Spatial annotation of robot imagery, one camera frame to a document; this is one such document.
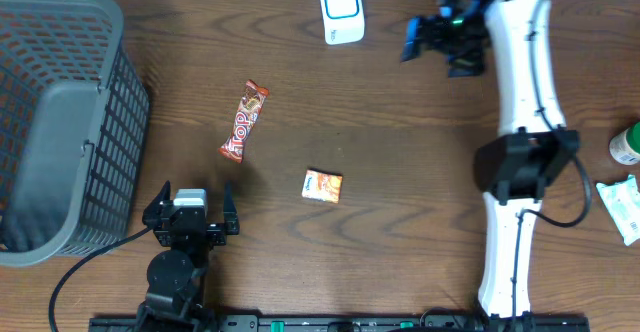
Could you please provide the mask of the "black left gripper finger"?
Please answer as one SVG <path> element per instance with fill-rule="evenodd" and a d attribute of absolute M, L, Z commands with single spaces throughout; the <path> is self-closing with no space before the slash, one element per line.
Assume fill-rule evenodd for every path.
<path fill-rule="evenodd" d="M 237 209 L 233 201 L 232 186 L 230 182 L 225 184 L 222 212 L 226 225 L 236 225 L 238 223 Z"/>
<path fill-rule="evenodd" d="M 160 192 L 152 199 L 149 205 L 144 209 L 142 215 L 142 223 L 146 227 L 158 227 L 162 224 L 161 217 L 163 213 L 163 203 L 170 199 L 171 185 L 166 181 Z"/>

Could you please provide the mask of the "orange snack packet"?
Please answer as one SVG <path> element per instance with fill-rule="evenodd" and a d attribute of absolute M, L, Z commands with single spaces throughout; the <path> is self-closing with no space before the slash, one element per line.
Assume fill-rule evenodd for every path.
<path fill-rule="evenodd" d="M 343 177 L 307 170 L 301 196 L 303 198 L 337 204 L 340 199 Z"/>

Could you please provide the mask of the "orange chocolate bar wrapper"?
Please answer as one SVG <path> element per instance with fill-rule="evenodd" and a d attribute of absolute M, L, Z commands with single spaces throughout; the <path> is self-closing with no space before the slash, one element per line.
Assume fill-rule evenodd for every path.
<path fill-rule="evenodd" d="M 269 90 L 248 80 L 245 83 L 244 92 L 239 102 L 232 132 L 226 142 L 218 149 L 224 157 L 241 163 L 244 157 L 246 140 L 251 130 L 257 123 Z"/>

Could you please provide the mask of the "green lid jar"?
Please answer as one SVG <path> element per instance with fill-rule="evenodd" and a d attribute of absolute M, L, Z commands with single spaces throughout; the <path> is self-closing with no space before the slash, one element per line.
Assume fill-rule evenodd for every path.
<path fill-rule="evenodd" d="M 616 162 L 627 166 L 639 163 L 639 128 L 637 122 L 611 139 L 609 153 Z"/>

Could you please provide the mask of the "light green wet wipes pack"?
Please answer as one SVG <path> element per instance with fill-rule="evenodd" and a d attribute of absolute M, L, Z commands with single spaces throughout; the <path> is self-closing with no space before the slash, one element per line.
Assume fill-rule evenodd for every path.
<path fill-rule="evenodd" d="M 620 232 L 623 243 L 639 240 L 639 189 L 636 177 L 629 174 L 624 181 L 612 185 L 597 183 L 596 189 L 606 210 Z"/>

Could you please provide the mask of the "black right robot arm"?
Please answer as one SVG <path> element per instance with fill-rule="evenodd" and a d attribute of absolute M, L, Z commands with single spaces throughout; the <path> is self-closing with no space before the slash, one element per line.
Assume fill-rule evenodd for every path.
<path fill-rule="evenodd" d="M 488 320 L 516 328 L 529 319 L 528 272 L 535 224 L 568 228 L 588 214 L 592 190 L 578 160 L 580 137 L 566 125 L 549 47 L 551 0 L 441 0 L 437 14 L 407 26 L 404 62 L 442 53 L 448 75 L 475 77 L 485 51 L 495 58 L 500 117 L 495 140 L 478 148 L 473 175 L 486 208 L 484 272 L 477 301 Z M 543 214 L 546 189 L 568 164 L 584 188 L 580 214 L 566 223 Z"/>

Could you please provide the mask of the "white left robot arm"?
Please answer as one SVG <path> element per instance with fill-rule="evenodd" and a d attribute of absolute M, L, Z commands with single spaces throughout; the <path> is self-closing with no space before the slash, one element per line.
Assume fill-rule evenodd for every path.
<path fill-rule="evenodd" d="M 169 182 L 145 208 L 142 222 L 165 250 L 147 268 L 148 289 L 138 308 L 135 331 L 219 329 L 215 313 L 202 303 L 210 252 L 240 231 L 230 184 L 224 190 L 224 220 L 209 222 L 207 211 L 205 190 L 180 189 L 172 195 Z"/>

